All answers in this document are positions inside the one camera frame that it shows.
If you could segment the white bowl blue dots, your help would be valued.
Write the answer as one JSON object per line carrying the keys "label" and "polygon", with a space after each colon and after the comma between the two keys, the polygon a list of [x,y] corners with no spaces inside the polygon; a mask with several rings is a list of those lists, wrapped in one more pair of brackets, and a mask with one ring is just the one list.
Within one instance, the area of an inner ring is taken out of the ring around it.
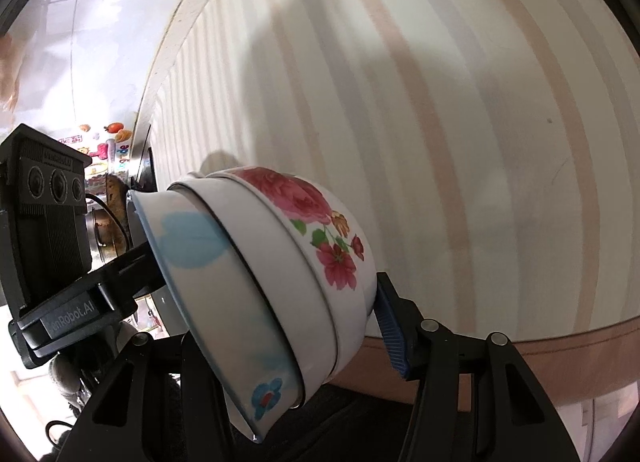
{"label": "white bowl blue dots", "polygon": [[182,319],[226,394],[232,424],[262,442],[302,397],[271,308],[213,212],[188,189],[131,195]]}

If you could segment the white bowl red flowers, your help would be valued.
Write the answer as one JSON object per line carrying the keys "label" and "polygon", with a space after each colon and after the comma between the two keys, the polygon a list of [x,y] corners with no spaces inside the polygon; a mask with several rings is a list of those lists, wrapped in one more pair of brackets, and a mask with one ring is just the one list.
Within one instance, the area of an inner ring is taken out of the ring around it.
{"label": "white bowl red flowers", "polygon": [[268,167],[236,167],[212,176],[230,179],[262,201],[305,256],[332,319],[335,378],[360,349],[375,298],[374,258],[355,216],[322,186]]}

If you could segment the white bowl dark rim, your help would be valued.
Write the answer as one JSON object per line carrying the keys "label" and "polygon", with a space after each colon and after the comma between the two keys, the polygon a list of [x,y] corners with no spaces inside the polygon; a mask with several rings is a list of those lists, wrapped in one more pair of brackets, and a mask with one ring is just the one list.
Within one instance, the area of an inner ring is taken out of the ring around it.
{"label": "white bowl dark rim", "polygon": [[190,178],[171,188],[212,211],[247,263],[295,358],[307,402],[335,368],[338,346],[329,307],[302,249],[273,209],[238,181]]}

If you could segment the black wok pan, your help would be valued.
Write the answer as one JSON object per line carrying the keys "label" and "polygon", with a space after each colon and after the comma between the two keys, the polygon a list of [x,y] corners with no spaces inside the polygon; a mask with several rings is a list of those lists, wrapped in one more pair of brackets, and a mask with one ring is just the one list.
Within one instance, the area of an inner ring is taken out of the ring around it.
{"label": "black wok pan", "polygon": [[93,268],[130,248],[127,191],[128,186],[114,174],[95,176],[87,182],[86,224]]}

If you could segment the person's black trousers legs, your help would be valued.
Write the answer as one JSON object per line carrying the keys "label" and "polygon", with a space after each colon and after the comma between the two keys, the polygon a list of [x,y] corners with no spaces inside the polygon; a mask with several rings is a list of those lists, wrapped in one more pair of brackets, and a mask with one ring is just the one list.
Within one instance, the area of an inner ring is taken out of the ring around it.
{"label": "person's black trousers legs", "polygon": [[396,461],[410,404],[325,385],[285,413],[259,445],[263,461]]}

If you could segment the striped cat table mat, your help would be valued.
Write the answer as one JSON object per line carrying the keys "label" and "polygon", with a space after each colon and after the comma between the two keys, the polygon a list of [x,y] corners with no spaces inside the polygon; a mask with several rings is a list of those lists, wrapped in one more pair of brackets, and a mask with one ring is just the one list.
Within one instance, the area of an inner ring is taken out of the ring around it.
{"label": "striped cat table mat", "polygon": [[425,315],[558,404],[639,376],[639,55],[603,0],[183,0],[141,117],[160,185],[328,187]]}

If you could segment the colourful wall sticker decoration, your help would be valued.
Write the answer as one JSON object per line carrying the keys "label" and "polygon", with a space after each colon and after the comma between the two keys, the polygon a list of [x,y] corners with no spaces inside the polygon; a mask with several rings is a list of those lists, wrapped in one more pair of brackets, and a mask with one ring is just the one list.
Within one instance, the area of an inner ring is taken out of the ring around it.
{"label": "colourful wall sticker decoration", "polygon": [[132,132],[121,122],[103,127],[79,126],[73,135],[58,137],[58,141],[87,155],[91,162],[85,168],[88,178],[99,175],[121,175],[129,170]]}

